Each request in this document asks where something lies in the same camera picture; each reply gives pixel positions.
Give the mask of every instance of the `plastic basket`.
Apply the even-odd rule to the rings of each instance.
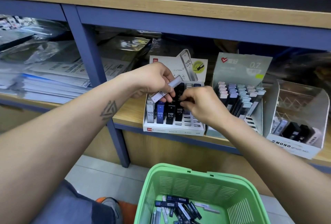
[[[155,200],[163,195],[189,198],[208,204],[220,214],[197,207],[201,224],[270,224],[256,188],[245,178],[232,174],[196,172],[191,169],[160,163],[147,174],[137,207],[134,224],[149,224],[155,211]],[[168,216],[169,224],[177,220]],[[160,224],[164,224],[161,214]]]

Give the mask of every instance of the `blue pants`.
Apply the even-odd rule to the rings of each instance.
[[[114,210],[79,193],[62,181],[31,224],[116,224]]]

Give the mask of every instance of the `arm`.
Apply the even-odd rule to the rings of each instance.
[[[150,64],[1,135],[0,223],[30,223],[123,103],[159,90],[174,96],[173,79],[163,64]]]
[[[187,89],[180,100],[242,153],[296,224],[330,223],[331,180],[325,174],[231,115],[211,87]]]

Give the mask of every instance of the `display box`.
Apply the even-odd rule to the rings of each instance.
[[[212,87],[217,87],[217,82],[223,81],[226,84],[244,84],[252,86],[261,86],[261,82],[272,58],[258,55],[245,55],[220,52],[217,57]],[[255,131],[262,135],[263,133],[263,103],[260,102],[255,108],[253,114],[246,117],[244,121]],[[206,126],[207,136],[225,138],[221,133]]]
[[[184,86],[204,86],[205,77],[207,73],[207,59],[191,58],[191,55],[187,49],[181,51],[176,57],[168,56],[150,56],[150,63],[161,62],[168,67],[173,76],[178,75],[183,79]],[[172,124],[166,124],[165,115],[163,124],[158,124],[156,115],[157,104],[154,104],[155,111],[153,112],[154,122],[148,123],[147,120],[147,106],[145,103],[144,118],[143,118],[143,130],[145,132],[159,132],[159,133],[172,133],[172,134],[184,134],[184,135],[204,135],[205,124],[199,122],[193,115],[184,114],[181,121],[175,121],[173,119]]]
[[[324,145],[329,106],[329,96],[324,89],[277,80],[264,98],[263,136],[291,154],[312,159]],[[275,116],[298,125],[314,127],[321,136],[308,145],[272,134]]]

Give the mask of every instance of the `forearm tattoo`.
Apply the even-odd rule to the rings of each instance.
[[[111,117],[113,117],[117,113],[117,106],[115,101],[109,101],[105,109],[100,114],[100,117],[102,117],[102,120],[109,120]]]

